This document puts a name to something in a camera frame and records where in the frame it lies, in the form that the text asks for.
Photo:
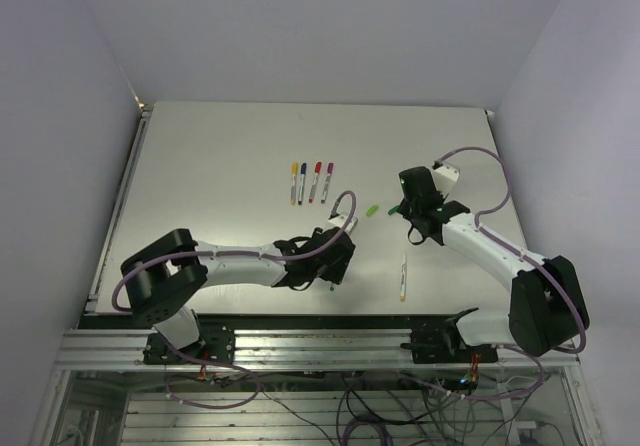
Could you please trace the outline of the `light green pen cap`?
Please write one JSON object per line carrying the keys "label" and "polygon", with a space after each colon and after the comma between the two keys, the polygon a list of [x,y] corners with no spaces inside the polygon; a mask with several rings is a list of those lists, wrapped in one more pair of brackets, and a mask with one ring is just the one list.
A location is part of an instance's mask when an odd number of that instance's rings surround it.
{"label": "light green pen cap", "polygon": [[366,216],[367,217],[371,217],[373,214],[375,214],[379,209],[378,205],[373,205],[371,206],[367,211],[366,211]]}

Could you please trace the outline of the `orange-end pen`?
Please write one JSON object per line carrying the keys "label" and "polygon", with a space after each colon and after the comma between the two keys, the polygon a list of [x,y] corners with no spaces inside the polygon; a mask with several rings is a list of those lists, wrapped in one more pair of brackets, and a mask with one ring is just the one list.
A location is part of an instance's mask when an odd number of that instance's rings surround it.
{"label": "orange-end pen", "polygon": [[403,253],[402,264],[401,264],[401,280],[400,280],[400,301],[406,301],[406,291],[407,291],[407,255]]}

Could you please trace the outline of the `purple-end white pen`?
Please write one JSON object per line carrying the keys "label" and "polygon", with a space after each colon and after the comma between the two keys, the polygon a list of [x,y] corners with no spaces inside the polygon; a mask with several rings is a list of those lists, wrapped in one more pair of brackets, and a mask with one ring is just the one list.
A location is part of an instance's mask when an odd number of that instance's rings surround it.
{"label": "purple-end white pen", "polygon": [[322,194],[321,194],[321,199],[320,199],[321,204],[325,204],[326,201],[327,201],[329,187],[330,187],[330,183],[331,183],[331,179],[332,179],[332,173],[328,174],[327,173],[327,168],[326,168],[325,180],[324,180],[324,183],[323,183],[323,189],[322,189]]}

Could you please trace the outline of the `red-end white pen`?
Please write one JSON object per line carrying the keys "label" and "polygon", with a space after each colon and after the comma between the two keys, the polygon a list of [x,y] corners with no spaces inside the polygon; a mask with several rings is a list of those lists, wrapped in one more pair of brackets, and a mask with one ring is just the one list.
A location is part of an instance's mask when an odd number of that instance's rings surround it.
{"label": "red-end white pen", "polygon": [[313,180],[312,180],[312,185],[310,188],[310,192],[309,192],[309,197],[308,197],[308,203],[312,204],[314,202],[315,196],[316,196],[316,191],[317,191],[317,186],[318,186],[318,182],[319,182],[319,176],[320,173],[315,173],[313,175]]}

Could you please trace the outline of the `blue-end white pen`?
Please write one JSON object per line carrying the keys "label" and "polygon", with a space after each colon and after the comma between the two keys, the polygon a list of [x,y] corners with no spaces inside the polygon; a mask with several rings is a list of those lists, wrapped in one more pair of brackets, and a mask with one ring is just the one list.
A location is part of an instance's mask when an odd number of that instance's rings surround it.
{"label": "blue-end white pen", "polygon": [[306,174],[302,175],[299,171],[299,183],[298,183],[298,192],[297,192],[297,204],[302,205],[304,199],[304,190],[305,190],[305,182],[306,182]]}

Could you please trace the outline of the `yellow-end white pen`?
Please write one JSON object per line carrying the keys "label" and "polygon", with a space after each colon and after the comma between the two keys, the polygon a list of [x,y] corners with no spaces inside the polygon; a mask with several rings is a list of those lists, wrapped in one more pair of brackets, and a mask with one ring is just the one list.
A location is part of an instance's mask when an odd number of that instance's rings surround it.
{"label": "yellow-end white pen", "polygon": [[292,174],[292,167],[291,167],[291,175],[292,175],[292,181],[291,181],[291,188],[290,188],[290,204],[291,205],[295,205],[296,201],[297,201],[297,177],[298,177],[298,173],[297,174]]}

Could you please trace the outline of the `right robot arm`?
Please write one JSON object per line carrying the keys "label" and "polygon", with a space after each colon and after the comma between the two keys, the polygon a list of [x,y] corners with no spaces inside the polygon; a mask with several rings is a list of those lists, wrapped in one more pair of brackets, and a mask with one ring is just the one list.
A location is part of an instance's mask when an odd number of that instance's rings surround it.
{"label": "right robot arm", "polygon": [[440,339],[442,353],[459,362],[477,346],[516,346],[534,357],[552,350],[581,352],[590,318],[573,263],[520,248],[485,227],[462,203],[446,201],[446,188],[456,179],[437,179],[444,170],[439,164],[399,173],[398,213],[410,224],[407,235],[419,234],[411,243],[431,240],[457,252],[496,279],[510,299],[506,313],[473,307],[450,317]]}

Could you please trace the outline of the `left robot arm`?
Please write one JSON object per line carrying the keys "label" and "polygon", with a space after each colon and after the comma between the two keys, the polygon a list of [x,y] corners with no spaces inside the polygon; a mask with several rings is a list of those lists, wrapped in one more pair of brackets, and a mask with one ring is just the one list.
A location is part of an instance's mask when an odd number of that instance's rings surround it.
{"label": "left robot arm", "polygon": [[317,279],[341,283],[355,252],[356,224],[348,219],[340,226],[341,219],[331,218],[309,236],[244,248],[199,242],[189,230],[175,229],[121,265],[112,306],[155,329],[178,361],[192,363],[204,349],[197,316],[187,306],[198,291],[249,284],[301,292]]}

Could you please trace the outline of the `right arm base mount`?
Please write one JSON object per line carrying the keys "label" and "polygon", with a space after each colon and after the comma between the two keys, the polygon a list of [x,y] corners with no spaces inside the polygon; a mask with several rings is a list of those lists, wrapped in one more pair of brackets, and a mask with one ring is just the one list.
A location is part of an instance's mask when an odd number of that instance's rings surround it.
{"label": "right arm base mount", "polygon": [[470,346],[462,339],[457,323],[478,308],[463,310],[453,316],[428,316],[428,322],[412,329],[400,348],[409,351],[414,364],[496,363],[498,354],[490,345]]}

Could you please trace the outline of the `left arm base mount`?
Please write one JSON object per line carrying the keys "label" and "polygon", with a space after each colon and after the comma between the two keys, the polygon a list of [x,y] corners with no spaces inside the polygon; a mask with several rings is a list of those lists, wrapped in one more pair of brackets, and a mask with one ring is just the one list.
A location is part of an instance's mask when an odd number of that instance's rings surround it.
{"label": "left arm base mount", "polygon": [[[231,364],[234,360],[236,336],[234,330],[224,323],[206,320],[204,325],[197,321],[199,339],[179,351],[184,355],[203,361],[214,361]],[[143,350],[145,365],[179,365],[190,363],[190,360],[177,355],[162,335],[153,332],[148,336]]]}

